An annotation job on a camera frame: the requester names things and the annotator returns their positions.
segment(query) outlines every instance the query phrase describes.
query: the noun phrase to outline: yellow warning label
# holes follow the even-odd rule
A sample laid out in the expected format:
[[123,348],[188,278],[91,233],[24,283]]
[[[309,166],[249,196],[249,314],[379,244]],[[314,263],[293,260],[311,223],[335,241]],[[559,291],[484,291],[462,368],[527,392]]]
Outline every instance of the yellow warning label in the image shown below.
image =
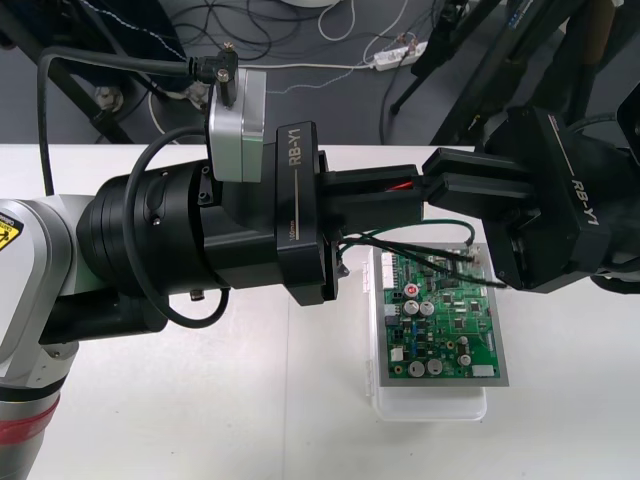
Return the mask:
[[0,213],[0,251],[22,233],[24,225]]

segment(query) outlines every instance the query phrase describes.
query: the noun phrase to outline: white cable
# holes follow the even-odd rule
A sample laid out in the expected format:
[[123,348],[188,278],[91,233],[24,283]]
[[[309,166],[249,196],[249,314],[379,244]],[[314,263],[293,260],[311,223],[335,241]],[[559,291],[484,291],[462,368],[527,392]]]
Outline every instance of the white cable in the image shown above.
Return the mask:
[[[397,42],[397,40],[393,40],[392,42],[390,42],[386,47],[384,47],[382,50],[380,50],[381,52],[385,52],[387,50],[389,50],[393,45],[395,45]],[[357,69],[362,69],[362,68],[371,68],[371,65],[362,65],[362,62],[360,62],[358,65],[354,65],[353,67],[349,68],[349,71],[343,75],[340,75],[336,78],[332,78],[331,80],[328,80],[324,83],[321,83],[320,85],[308,85],[306,83],[301,83],[301,84],[296,84],[296,85],[291,85],[290,87],[285,88],[284,90],[271,90],[271,91],[267,91],[268,94],[270,95],[286,95],[287,93],[289,93],[292,90],[296,90],[298,88],[310,88],[312,90],[319,90],[321,88],[327,87],[329,85],[331,85],[332,83],[337,82],[338,80],[342,80],[344,78],[347,78],[349,75],[351,75],[353,72],[355,72]]]
[[407,5],[408,4],[409,4],[409,0],[404,0],[404,4],[402,5],[402,8],[400,9],[400,13],[396,17],[396,19],[393,21],[393,23],[391,25],[389,25],[387,28],[385,28],[382,32],[380,32],[377,37],[373,37],[373,39],[369,42],[367,47],[364,49],[364,52],[362,53],[362,61],[364,63],[366,63],[367,65],[370,65],[369,57],[367,56],[367,52],[373,46],[373,44],[376,43],[380,39],[380,37],[385,35],[389,30],[391,30],[393,27],[395,27],[397,25],[397,23],[400,21],[400,19],[404,15],[404,11],[407,9]]
[[[164,129],[160,126],[160,123],[158,122],[158,119],[156,118],[155,113],[153,113],[153,105],[151,104],[151,97],[153,97],[153,95],[149,94],[149,100],[148,100],[148,104],[149,104],[149,115],[151,115],[151,120],[153,120],[153,124],[156,126],[156,128],[158,129],[158,131],[164,135],[166,132],[164,131]],[[176,142],[175,140],[173,142],[174,145],[180,145],[178,142]]]
[[80,0],[80,2],[81,2],[83,5],[85,5],[85,6],[87,6],[88,8],[90,8],[91,10],[93,10],[94,12],[102,13],[102,14],[104,14],[104,15],[108,15],[108,16],[110,16],[110,17],[111,17],[111,18],[113,18],[116,22],[118,22],[120,25],[122,25],[122,26],[124,26],[124,27],[130,28],[131,30],[136,30],[136,31],[139,31],[139,32],[144,32],[144,33],[146,33],[146,34],[148,34],[148,35],[151,35],[153,38],[157,39],[157,40],[162,44],[162,46],[163,46],[164,48],[166,48],[166,49],[167,49],[167,50],[169,50],[171,53],[173,53],[175,56],[177,56],[180,60],[184,60],[185,62],[187,61],[187,59],[186,59],[183,55],[180,55],[180,54],[179,54],[178,52],[176,52],[173,48],[171,48],[169,45],[167,45],[167,44],[165,43],[165,41],[162,39],[162,37],[161,37],[160,35],[158,35],[157,33],[150,32],[150,31],[149,31],[149,30],[147,30],[146,28],[140,28],[140,27],[136,27],[135,25],[130,25],[130,24],[128,24],[127,22],[125,22],[124,20],[122,20],[120,17],[118,17],[115,13],[112,13],[112,12],[110,12],[110,11],[108,11],[108,10],[103,10],[103,9],[101,9],[101,8],[94,7],[94,6],[93,6],[93,5],[91,5],[89,2],[87,2],[87,0]]
[[254,70],[271,70],[279,68],[334,68],[338,70],[365,70],[372,65],[325,65],[322,63],[289,63],[286,65],[241,65],[240,68],[252,68]]
[[333,7],[335,7],[339,3],[340,3],[340,0],[338,0],[333,5],[329,5],[327,8],[325,8],[322,11],[320,16],[318,17],[318,31],[320,32],[320,35],[324,37],[325,40],[329,40],[330,42],[339,42],[340,40],[344,40],[345,38],[347,38],[349,35],[351,35],[351,32],[353,31],[353,27],[356,24],[356,3],[355,3],[355,0],[351,0],[351,26],[349,27],[349,30],[347,30],[347,33],[345,33],[340,37],[329,37],[327,34],[325,34],[322,31],[322,18],[324,17],[324,14],[327,13],[329,10],[331,10]]

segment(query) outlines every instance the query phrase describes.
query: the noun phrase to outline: screw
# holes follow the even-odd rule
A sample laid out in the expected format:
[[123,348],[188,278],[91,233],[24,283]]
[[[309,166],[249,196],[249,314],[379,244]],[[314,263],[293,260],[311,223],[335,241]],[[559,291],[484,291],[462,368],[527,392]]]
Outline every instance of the screw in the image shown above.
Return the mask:
[[218,78],[218,81],[220,83],[227,83],[229,81],[229,72],[224,68],[221,68],[220,70],[218,70],[216,77]]
[[204,292],[202,290],[191,290],[189,292],[191,295],[192,302],[199,302],[200,300],[204,300]]

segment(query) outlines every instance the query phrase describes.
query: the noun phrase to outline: red wire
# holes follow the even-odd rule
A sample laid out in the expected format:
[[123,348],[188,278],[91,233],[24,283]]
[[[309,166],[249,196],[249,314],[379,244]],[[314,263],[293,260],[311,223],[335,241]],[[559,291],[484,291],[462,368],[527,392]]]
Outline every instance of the red wire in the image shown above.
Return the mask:
[[408,190],[413,186],[413,182],[401,183],[400,185],[396,185],[395,187],[391,187],[387,192],[391,192],[393,190]]

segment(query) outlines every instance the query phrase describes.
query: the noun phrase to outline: gray floor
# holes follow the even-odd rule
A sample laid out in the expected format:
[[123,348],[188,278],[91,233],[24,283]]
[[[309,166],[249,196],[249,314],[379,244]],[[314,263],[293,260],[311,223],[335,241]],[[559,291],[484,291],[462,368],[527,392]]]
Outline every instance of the gray floor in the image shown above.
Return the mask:
[[[397,31],[402,31],[428,5],[431,0],[411,0],[409,8]],[[197,0],[167,0],[164,2],[169,14],[189,5],[197,5]],[[388,0],[356,0],[357,21],[353,35],[359,32],[379,32],[397,15],[399,2]],[[287,7],[274,2],[258,2],[256,8],[276,15],[285,15]],[[203,23],[203,10],[185,15],[181,21]],[[502,11],[497,11],[474,33],[456,58],[439,69],[411,98],[401,114],[389,125],[387,143],[400,145],[426,145],[445,118],[453,102],[472,75],[478,62],[491,45],[496,32],[503,22]],[[260,39],[259,32],[248,20],[233,12],[221,13],[228,28]],[[350,21],[348,6],[339,5],[325,18],[325,30],[330,35],[339,35]],[[217,41],[225,37],[210,26]],[[286,34],[291,24],[265,24],[276,38]],[[192,36],[193,30],[184,29],[179,33]],[[426,38],[428,28],[422,30]],[[554,48],[561,38],[560,32],[541,48],[532,58],[528,75],[513,100],[526,101],[540,79],[544,68],[551,60]],[[275,47],[273,55],[286,58],[267,57],[256,63],[280,64],[292,62],[356,64],[361,60],[362,51],[369,38],[354,40],[340,45],[331,45],[322,39],[316,22],[304,22],[294,43]],[[383,48],[388,40],[380,40],[377,49]],[[326,49],[303,55],[306,49],[328,45]],[[630,45],[597,80],[589,107],[591,113],[612,111],[640,79],[640,38]],[[190,55],[214,54],[215,47],[206,45],[189,47]],[[241,50],[251,55],[251,50]],[[34,143],[36,133],[36,68],[19,51],[0,51],[0,143]],[[340,70],[288,69],[270,71],[269,90],[284,90],[296,84],[320,85],[344,75]],[[321,89],[295,89],[285,95],[271,94],[267,99],[267,139],[273,139],[278,126],[298,121],[313,120],[318,125],[319,140],[323,144],[377,144],[377,125],[382,95],[391,80],[392,72],[354,71],[346,78]],[[404,68],[398,75],[390,100],[397,98],[414,77]],[[52,143],[93,143],[97,133],[87,119],[57,89],[51,88],[48,97],[49,138]],[[165,129],[198,124],[202,117],[189,102],[159,102],[154,98],[154,111]],[[123,122],[123,127],[137,143],[148,143],[157,136],[146,103],[134,115]],[[597,136],[609,140],[620,140],[615,126],[593,129]]]

